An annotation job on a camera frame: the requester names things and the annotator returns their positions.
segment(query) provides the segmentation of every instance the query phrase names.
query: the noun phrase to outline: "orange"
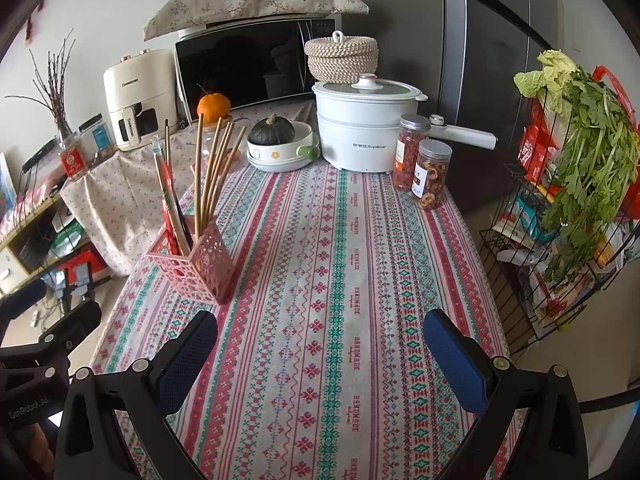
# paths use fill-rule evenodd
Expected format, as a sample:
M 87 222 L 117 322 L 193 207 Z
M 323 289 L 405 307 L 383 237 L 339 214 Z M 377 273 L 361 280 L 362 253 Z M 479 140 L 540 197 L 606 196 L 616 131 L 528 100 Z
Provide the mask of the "orange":
M 198 102 L 198 117 L 204 114 L 204 122 L 215 123 L 231 111 L 231 101 L 220 93 L 207 94 Z

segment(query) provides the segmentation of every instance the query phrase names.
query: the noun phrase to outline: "striped tablecloth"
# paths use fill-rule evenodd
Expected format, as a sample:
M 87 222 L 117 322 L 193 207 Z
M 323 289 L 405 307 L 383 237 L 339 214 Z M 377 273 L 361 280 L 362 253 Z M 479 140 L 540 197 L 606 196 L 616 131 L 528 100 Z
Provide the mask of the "striped tablecloth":
M 190 208 L 192 193 L 183 197 Z M 425 214 L 386 174 L 323 161 L 245 167 L 218 216 L 236 263 L 220 338 L 170 424 L 216 479 L 427 479 L 472 422 L 426 350 L 442 307 L 489 354 L 507 354 L 494 300 L 449 196 Z M 94 355 L 96 373 L 153 357 L 207 304 L 182 300 L 143 257 Z M 143 476 L 155 472 L 124 421 Z M 506 450 L 494 463 L 504 467 Z

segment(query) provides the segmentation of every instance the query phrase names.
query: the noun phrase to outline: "blue gripper pad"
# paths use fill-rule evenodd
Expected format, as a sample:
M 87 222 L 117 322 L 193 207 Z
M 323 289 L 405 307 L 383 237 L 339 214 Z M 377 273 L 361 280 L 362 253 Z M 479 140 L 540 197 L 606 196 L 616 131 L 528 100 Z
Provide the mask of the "blue gripper pad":
M 156 354 L 149 381 L 162 416 L 180 409 L 217 338 L 216 317 L 201 310 L 176 339 L 167 341 Z
M 442 309 L 427 313 L 422 334 L 463 410 L 481 415 L 494 386 L 491 362 L 480 345 L 465 337 Z

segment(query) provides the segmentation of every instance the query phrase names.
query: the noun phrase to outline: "green pumpkin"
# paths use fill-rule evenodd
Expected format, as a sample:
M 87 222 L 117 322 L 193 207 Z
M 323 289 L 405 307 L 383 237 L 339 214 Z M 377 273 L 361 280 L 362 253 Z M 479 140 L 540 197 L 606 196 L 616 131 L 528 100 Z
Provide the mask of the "green pumpkin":
M 249 134 L 249 142 L 257 146 L 274 146 L 293 142 L 295 136 L 293 124 L 273 114 L 255 123 Z

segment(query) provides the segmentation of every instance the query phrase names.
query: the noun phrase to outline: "pink pencil holder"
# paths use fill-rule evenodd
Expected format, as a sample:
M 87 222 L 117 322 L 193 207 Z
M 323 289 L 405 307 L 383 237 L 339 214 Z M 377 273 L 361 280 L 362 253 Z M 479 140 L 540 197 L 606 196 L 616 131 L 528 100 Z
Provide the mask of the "pink pencil holder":
M 193 233 L 193 216 L 186 216 L 185 220 Z M 222 241 L 215 218 L 204 229 L 189 256 L 177 256 L 169 252 L 164 228 L 146 255 L 162 269 L 164 276 L 182 297 L 211 304 L 224 302 L 234 263 Z

